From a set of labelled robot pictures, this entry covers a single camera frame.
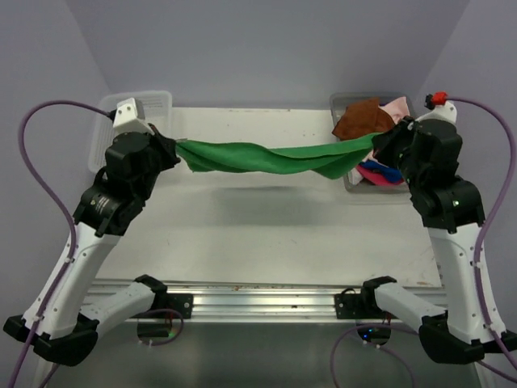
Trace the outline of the green towel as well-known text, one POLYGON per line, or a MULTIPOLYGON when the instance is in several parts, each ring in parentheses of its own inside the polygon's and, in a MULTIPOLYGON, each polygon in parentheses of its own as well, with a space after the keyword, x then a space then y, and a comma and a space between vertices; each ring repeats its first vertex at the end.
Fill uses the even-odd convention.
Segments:
POLYGON ((177 143, 176 153, 193 172, 295 175, 312 171, 327 179, 339 179, 368 156, 373 138, 370 134, 323 145, 274 149, 249 142, 183 140, 177 143))

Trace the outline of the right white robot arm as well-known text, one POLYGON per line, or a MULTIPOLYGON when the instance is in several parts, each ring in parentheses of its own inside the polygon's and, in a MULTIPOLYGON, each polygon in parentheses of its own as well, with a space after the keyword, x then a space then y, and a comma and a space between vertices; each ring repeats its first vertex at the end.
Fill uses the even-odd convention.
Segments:
POLYGON ((447 305, 435 306, 391 276, 382 276, 363 283, 363 313, 399 318, 418 333, 425 353, 439 364, 467 365, 487 354, 514 351, 516 334, 498 316, 485 322, 483 311, 497 310, 494 299, 481 304, 477 298, 475 280, 490 282, 485 261, 475 251, 485 214, 476 186, 456 173, 462 146, 456 126, 407 116, 372 142, 376 159, 399 170, 410 189, 431 240, 447 305))

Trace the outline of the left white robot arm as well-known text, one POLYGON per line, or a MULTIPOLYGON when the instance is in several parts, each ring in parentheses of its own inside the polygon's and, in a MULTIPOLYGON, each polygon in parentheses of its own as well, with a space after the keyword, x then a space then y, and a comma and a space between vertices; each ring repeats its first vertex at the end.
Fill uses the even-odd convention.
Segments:
POLYGON ((9 336, 27 342, 48 362, 76 366, 126 319, 139 314, 156 318, 166 312, 166 286, 149 275, 91 307, 82 303, 104 260, 143 211, 158 176, 179 163, 175 146, 154 126, 146 133, 115 137, 106 150, 105 167, 74 211, 76 234, 32 306, 5 322, 9 336))

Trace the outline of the blue towel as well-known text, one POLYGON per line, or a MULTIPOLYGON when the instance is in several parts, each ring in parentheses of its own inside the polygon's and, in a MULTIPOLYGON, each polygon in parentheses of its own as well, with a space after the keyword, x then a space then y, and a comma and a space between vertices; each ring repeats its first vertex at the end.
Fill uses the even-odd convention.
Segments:
POLYGON ((366 162, 360 163, 360 166, 365 170, 382 175, 390 183, 396 183, 402 180, 402 175, 399 170, 387 167, 376 161, 367 160, 366 162))

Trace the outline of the magenta towel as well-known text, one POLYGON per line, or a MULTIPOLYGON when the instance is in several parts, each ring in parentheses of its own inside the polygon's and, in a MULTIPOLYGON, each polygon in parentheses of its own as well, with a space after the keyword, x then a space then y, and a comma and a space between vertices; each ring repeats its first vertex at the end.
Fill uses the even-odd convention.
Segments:
POLYGON ((363 168, 362 166, 357 166, 355 168, 367 181, 382 187, 390 187, 390 186, 398 186, 404 183, 403 179, 399 179, 398 181, 389 181, 382 174, 370 171, 368 169, 363 168))

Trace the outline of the brown towel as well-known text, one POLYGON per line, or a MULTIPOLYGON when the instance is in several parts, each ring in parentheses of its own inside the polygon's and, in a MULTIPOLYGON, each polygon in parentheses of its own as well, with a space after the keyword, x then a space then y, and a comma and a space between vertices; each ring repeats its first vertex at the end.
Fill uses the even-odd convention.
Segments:
POLYGON ((374 97, 348 105, 332 134, 340 141, 348 141, 385 133, 394 126, 391 115, 380 108, 380 98, 374 97))

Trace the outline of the light pink towel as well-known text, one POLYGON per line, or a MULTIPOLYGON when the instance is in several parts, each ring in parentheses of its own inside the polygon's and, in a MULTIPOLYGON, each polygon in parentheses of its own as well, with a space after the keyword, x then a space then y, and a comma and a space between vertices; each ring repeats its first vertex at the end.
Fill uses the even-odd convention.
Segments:
POLYGON ((398 97, 385 105, 380 105, 379 108, 391 117, 394 124, 398 124, 407 116, 412 116, 405 96, 398 97))

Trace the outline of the white towel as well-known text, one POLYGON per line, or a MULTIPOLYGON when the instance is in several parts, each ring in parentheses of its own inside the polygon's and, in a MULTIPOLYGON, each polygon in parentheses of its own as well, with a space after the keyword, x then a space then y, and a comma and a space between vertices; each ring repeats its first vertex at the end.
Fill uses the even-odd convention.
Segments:
POLYGON ((351 186, 357 186, 359 183, 361 183, 364 179, 363 175, 359 172, 357 167, 353 167, 348 173, 347 173, 347 179, 351 186))

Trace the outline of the white plastic basket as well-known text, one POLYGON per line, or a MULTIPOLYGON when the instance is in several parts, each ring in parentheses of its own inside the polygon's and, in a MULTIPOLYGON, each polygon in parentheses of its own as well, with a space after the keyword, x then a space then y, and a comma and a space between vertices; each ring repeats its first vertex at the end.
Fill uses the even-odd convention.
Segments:
MULTIPOLYGON (((156 126, 161 134, 170 135, 173 104, 169 91, 137 91, 107 95, 100 100, 99 109, 106 112, 112 111, 118 103, 129 98, 140 100, 146 120, 156 126)), ((116 132, 112 128, 111 121, 98 116, 95 120, 88 158, 88 168, 92 173, 96 173, 105 165, 105 151, 112 144, 115 135, 116 132)))

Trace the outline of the grey plastic tray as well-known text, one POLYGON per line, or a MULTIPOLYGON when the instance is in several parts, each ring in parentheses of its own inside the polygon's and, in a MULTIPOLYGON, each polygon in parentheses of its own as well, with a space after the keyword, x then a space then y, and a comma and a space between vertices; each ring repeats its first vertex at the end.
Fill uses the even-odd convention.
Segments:
MULTIPOLYGON (((330 96, 330 114, 333 125, 336 125, 339 122, 343 113, 350 104, 373 97, 379 97, 381 105, 386 105, 400 97, 406 97, 410 114, 414 114, 414 107, 411 99, 407 94, 400 91, 339 92, 330 96)), ((395 186, 379 186, 363 178, 357 184, 353 184, 351 182, 350 173, 343 177, 343 183, 345 189, 353 195, 387 195, 390 200, 395 200, 397 197, 409 195, 409 189, 405 183, 395 186)))

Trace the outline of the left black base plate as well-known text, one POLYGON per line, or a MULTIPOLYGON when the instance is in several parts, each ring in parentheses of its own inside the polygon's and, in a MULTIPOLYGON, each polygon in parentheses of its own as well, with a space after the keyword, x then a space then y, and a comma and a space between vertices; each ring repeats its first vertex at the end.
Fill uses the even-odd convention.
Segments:
POLYGON ((184 319, 190 319, 194 307, 192 293, 164 293, 154 298, 150 311, 171 309, 180 313, 184 319))

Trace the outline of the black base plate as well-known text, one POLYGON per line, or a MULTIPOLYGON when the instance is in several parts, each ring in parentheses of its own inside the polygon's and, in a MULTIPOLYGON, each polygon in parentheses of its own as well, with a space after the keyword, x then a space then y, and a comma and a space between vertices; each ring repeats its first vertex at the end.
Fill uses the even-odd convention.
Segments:
POLYGON ((334 310, 337 319, 364 320, 385 318, 386 313, 367 307, 363 298, 357 293, 336 293, 334 295, 334 310))
POLYGON ((192 293, 164 293, 154 298, 150 311, 171 309, 180 313, 184 319, 190 319, 194 307, 192 293))

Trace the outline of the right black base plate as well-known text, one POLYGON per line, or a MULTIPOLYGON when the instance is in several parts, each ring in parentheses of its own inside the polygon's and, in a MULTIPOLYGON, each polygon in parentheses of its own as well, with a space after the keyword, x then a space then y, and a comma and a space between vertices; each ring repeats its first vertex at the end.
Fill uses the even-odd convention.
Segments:
POLYGON ((385 318, 386 313, 367 307, 363 298, 357 293, 336 293, 334 295, 334 310, 337 319, 364 320, 385 318))

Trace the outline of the aluminium mounting rail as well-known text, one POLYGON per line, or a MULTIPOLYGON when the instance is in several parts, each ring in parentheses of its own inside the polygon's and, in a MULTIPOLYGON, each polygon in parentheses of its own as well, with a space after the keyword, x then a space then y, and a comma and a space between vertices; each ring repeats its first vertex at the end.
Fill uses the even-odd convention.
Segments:
POLYGON ((167 282, 192 323, 335 323, 395 320, 393 313, 355 312, 341 300, 359 294, 355 286, 253 285, 167 282))

